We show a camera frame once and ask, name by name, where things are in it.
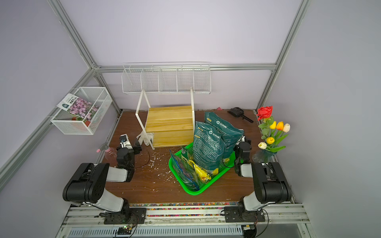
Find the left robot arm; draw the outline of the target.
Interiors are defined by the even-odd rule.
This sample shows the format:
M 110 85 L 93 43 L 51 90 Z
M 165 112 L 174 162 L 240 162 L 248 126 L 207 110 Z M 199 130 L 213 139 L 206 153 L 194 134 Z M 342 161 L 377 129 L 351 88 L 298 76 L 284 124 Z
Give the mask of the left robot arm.
M 143 224 L 145 208 L 130 208 L 127 199 L 118 197 L 106 189 L 107 182 L 131 182 L 135 173 L 135 155 L 141 152 L 141 145 L 132 145 L 126 135 L 121 137 L 117 148 L 117 167 L 109 163 L 82 163 L 63 189 L 67 202 L 87 204 L 100 209 L 105 225 L 129 224 L 134 228 Z

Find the yellow fertilizer bag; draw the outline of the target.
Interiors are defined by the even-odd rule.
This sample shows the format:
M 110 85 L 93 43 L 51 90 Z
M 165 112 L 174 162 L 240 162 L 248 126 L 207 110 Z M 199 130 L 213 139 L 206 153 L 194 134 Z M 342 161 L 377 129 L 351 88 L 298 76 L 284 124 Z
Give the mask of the yellow fertilizer bag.
M 182 147 L 181 148 L 181 157 L 189 165 L 192 166 L 194 164 L 194 162 L 193 162 L 193 150 L 192 150 L 192 148 Z
M 193 160 L 190 160 L 189 163 L 193 166 L 195 173 L 203 183 L 208 183 L 211 180 L 210 174 L 208 174 L 204 169 L 199 167 Z

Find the green seed bag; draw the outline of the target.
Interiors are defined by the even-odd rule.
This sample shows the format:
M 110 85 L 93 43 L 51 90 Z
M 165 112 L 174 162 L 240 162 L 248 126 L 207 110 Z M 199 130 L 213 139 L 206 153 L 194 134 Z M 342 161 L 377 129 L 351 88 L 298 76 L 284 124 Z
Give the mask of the green seed bag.
M 170 151 L 169 165 L 171 165 L 171 171 L 184 189 L 191 192 L 200 190 L 199 180 L 193 168 L 172 151 Z

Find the green plastic basket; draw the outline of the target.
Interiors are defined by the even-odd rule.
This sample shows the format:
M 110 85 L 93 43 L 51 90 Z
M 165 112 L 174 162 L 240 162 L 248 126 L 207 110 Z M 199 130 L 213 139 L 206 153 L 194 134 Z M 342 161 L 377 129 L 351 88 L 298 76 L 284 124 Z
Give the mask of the green plastic basket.
M 204 183 L 196 174 L 194 169 L 190 169 L 190 165 L 185 165 L 184 162 L 180 162 L 182 151 L 187 149 L 192 152 L 193 143 L 182 147 L 182 149 L 176 153 L 170 151 L 169 168 L 177 179 L 183 190 L 193 196 L 197 196 L 206 191 L 210 186 L 217 182 L 222 176 L 224 176 L 231 168 L 234 167 L 236 160 L 235 152 L 233 152 L 229 159 L 222 160 L 219 165 L 219 173 L 211 177 L 211 180 Z

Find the dark green fertilizer bag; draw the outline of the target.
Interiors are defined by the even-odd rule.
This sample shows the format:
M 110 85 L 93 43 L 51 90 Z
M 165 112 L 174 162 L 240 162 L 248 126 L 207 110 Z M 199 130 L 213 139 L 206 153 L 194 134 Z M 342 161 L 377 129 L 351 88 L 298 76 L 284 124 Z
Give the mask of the dark green fertilizer bag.
M 225 143 L 215 127 L 203 122 L 195 122 L 193 137 L 193 160 L 208 174 L 216 175 L 222 160 Z
M 225 149 L 222 159 L 227 159 L 233 153 L 234 147 L 244 136 L 244 130 L 235 128 L 228 121 L 220 118 L 214 112 L 206 112 L 204 115 L 205 122 L 215 127 L 221 134 L 225 143 Z

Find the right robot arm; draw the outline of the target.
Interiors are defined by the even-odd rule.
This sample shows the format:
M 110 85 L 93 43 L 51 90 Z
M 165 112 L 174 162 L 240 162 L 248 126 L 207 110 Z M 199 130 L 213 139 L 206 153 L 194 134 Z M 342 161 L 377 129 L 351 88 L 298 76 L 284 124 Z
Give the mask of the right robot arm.
M 250 162 L 251 145 L 239 142 L 234 152 L 234 169 L 238 176 L 252 178 L 254 191 L 240 199 L 237 206 L 223 209 L 226 223 L 265 221 L 266 206 L 291 201 L 292 191 L 278 162 Z

